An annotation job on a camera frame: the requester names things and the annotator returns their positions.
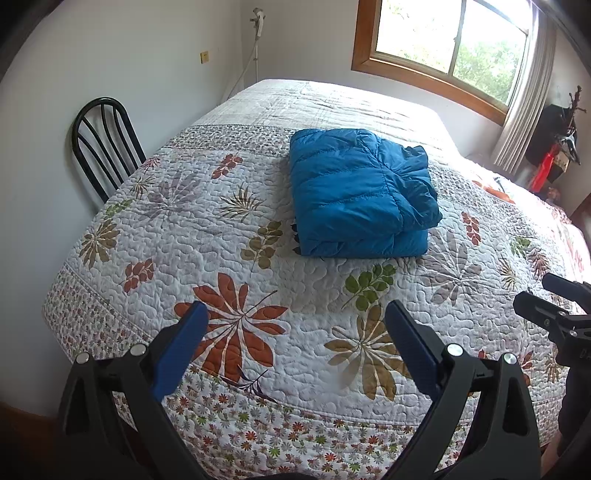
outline green leaf print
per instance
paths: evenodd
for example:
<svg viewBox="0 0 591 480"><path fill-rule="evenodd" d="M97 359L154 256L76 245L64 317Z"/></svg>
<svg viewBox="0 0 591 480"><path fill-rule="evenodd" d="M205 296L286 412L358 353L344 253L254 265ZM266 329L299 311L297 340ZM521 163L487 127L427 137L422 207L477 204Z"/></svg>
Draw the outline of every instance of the green leaf print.
<svg viewBox="0 0 591 480"><path fill-rule="evenodd" d="M131 205L131 202L133 202L132 199L127 199L127 200L124 200L123 202L114 203L113 205L108 206L107 209L105 210L105 214L103 215L103 218L104 219L113 218L115 215L123 212L123 210L125 210L129 205Z"/></svg>
<svg viewBox="0 0 591 480"><path fill-rule="evenodd" d="M511 242L511 252L517 257L527 257L527 249L531 245L531 240L523 236L516 236Z"/></svg>
<svg viewBox="0 0 591 480"><path fill-rule="evenodd" d="M260 227L256 231L258 236L248 241L248 248L243 248L240 251L240 257L247 262L253 262L252 268L254 268L255 264L263 270L271 268L271 258L275 255L276 249L270 245L277 243L283 235L280 228L281 222L276 220L270 221L266 227Z"/></svg>
<svg viewBox="0 0 591 480"><path fill-rule="evenodd" d="M347 300L343 308L355 300L355 307L360 312L365 312L370 305L378 301L379 293L386 292L394 285L395 273L394 265L376 264L371 271L361 272L357 278L349 275L345 280L345 290L353 296Z"/></svg>

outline curtain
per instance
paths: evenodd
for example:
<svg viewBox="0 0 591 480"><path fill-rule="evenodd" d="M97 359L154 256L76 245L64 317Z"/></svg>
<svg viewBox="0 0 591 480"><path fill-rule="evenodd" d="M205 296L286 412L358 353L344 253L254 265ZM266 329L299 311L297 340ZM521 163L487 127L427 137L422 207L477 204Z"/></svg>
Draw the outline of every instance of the curtain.
<svg viewBox="0 0 591 480"><path fill-rule="evenodd" d="M491 160L507 173L515 173L544 107L556 47L556 26L532 4L532 27L524 65L501 137Z"/></svg>

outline floral quilt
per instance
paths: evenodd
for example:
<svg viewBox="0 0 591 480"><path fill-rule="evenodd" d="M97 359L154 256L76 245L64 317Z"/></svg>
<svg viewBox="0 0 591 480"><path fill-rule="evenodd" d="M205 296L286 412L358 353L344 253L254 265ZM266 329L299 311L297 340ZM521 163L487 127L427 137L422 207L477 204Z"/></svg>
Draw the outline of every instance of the floral quilt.
<svg viewBox="0 0 591 480"><path fill-rule="evenodd" d="M443 220L424 256L299 254L290 137L353 125L425 146ZM217 478L384 474L430 406L384 328L393 299L443 342L481 358L515 353L545 442L566 370L512 301L530 289L574 308L541 278L585 279L589 253L557 209L512 184L516 204L504 202L476 186L470 169L483 173L423 107L344 87L261 82L171 139L117 190L66 259L44 317L70 359L81 351L106 358L150 342L191 302L206 304L207 335L163 407ZM132 423L125 398L116 402ZM477 402L468 399L442 466L457 458Z"/></svg>

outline blue puffer jacket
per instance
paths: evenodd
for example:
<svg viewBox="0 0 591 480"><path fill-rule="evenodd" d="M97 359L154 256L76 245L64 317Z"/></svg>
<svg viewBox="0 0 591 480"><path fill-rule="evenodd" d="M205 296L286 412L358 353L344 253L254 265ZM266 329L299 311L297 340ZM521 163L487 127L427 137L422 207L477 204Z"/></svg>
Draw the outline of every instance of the blue puffer jacket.
<svg viewBox="0 0 591 480"><path fill-rule="evenodd" d="M291 184L302 255L410 257L441 213L423 147L364 129L296 132Z"/></svg>

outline green foliage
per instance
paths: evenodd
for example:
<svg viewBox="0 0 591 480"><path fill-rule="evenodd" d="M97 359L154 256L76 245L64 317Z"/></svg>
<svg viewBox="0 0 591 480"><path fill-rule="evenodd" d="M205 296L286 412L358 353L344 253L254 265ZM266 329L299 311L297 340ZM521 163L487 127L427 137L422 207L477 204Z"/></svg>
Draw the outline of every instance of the green foliage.
<svg viewBox="0 0 591 480"><path fill-rule="evenodd" d="M521 55L521 46L506 40L496 44L478 42L472 48L461 43L453 74L507 105Z"/></svg>
<svg viewBox="0 0 591 480"><path fill-rule="evenodd" d="M283 235L283 231L279 228L281 228L281 222L275 220L270 221L266 227L260 227L256 231L260 236L248 241L249 248L241 250L241 258L258 264L263 270L271 268L271 258L275 255L276 250L270 245L274 245Z"/></svg>
<svg viewBox="0 0 591 480"><path fill-rule="evenodd" d="M103 215L103 218L104 219L113 218L115 215L123 212L123 210L125 210L129 205L131 205L131 202L133 202L132 199L127 199L127 200L124 200L123 202L114 203L113 205L108 206L107 209L105 210L105 214Z"/></svg>
<svg viewBox="0 0 591 480"><path fill-rule="evenodd" d="M531 240L522 236L516 236L511 242L511 252L516 257L527 258L527 249L531 245Z"/></svg>
<svg viewBox="0 0 591 480"><path fill-rule="evenodd" d="M372 303L378 301L379 292L389 289L394 284L396 267L391 264L374 265L372 271L365 271L355 278L349 275L345 280L345 290L353 294L343 308L355 299L355 307L360 312L365 312Z"/></svg>

